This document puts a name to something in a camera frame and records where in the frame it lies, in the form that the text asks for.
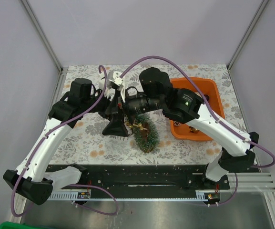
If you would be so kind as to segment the gold berry ribbon sprig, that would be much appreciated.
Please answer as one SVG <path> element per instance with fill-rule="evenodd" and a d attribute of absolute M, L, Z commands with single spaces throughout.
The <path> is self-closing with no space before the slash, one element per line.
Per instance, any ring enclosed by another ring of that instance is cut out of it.
<path fill-rule="evenodd" d="M 149 133 L 149 123 L 142 122 L 142 123 L 133 123 L 131 124 L 129 121 L 125 121 L 125 125 L 129 127 L 132 131 L 139 130 L 142 135 L 147 135 Z"/>

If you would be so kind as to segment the small green christmas tree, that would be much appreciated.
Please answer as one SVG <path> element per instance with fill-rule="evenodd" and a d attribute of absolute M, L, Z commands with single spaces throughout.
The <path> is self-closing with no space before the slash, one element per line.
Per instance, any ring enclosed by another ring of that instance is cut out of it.
<path fill-rule="evenodd" d="M 154 151 L 160 143 L 159 133 L 154 124 L 154 121 L 148 114 L 139 114 L 135 117 L 134 123 L 142 122 L 149 123 L 149 133 L 147 135 L 142 135 L 139 130 L 133 130 L 133 137 L 137 146 L 142 152 L 150 153 Z"/>

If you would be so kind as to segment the orange plastic bin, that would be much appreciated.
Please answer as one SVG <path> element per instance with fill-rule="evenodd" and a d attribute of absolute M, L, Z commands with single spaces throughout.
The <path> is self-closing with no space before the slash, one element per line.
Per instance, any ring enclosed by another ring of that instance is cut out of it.
<path fill-rule="evenodd" d="M 225 118 L 217 84 L 211 79 L 202 79 L 198 77 L 191 77 L 190 79 L 198 86 L 204 95 L 209 96 L 209 105 L 213 111 L 222 118 Z M 197 90 L 185 77 L 174 78 L 170 81 L 175 88 L 186 88 L 197 93 Z M 203 132 L 198 132 L 197 134 L 191 133 L 188 125 L 181 124 L 180 126 L 175 126 L 173 121 L 170 121 L 170 129 L 172 135 L 178 140 L 190 140 L 196 142 L 212 141 L 212 139 Z"/>

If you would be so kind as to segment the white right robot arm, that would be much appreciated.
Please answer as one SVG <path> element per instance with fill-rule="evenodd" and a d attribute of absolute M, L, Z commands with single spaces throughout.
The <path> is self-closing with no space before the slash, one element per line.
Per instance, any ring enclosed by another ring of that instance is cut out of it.
<path fill-rule="evenodd" d="M 214 188 L 229 172 L 243 172 L 254 165 L 255 154 L 251 149 L 259 135 L 243 133 L 226 122 L 211 109 L 203 94 L 174 87 L 167 73 L 155 67 L 142 71 L 139 80 L 143 90 L 135 95 L 126 92 L 120 72 L 111 71 L 104 79 L 105 96 L 109 96 L 111 89 L 115 94 L 105 111 L 110 122 L 103 135 L 128 137 L 125 120 L 133 125 L 138 115 L 162 110 L 166 118 L 195 127 L 222 146 L 219 157 L 207 165 L 201 178 L 205 188 Z"/>

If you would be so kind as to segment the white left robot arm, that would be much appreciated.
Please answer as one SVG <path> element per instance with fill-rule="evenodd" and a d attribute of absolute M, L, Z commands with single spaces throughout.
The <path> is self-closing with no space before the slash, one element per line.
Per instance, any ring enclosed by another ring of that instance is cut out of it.
<path fill-rule="evenodd" d="M 103 77 L 99 88 L 95 88 L 91 80 L 77 78 L 71 83 L 70 90 L 53 105 L 33 148 L 15 170 L 8 169 L 3 175 L 12 189 L 12 208 L 16 195 L 41 205 L 53 191 L 70 185 L 77 188 L 87 186 L 88 177 L 78 165 L 70 165 L 55 172 L 47 172 L 46 169 L 60 143 L 85 114 L 105 111 L 108 102 L 105 92 L 107 82 L 107 78 Z"/>

